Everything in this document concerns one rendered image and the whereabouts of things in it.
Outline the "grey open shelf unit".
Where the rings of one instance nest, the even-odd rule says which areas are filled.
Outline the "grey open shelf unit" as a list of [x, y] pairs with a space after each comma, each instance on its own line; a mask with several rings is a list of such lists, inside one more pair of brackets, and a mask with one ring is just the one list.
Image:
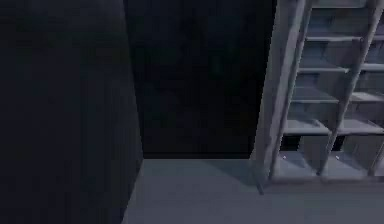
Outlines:
[[277, 0], [250, 171], [384, 185], [384, 0]]

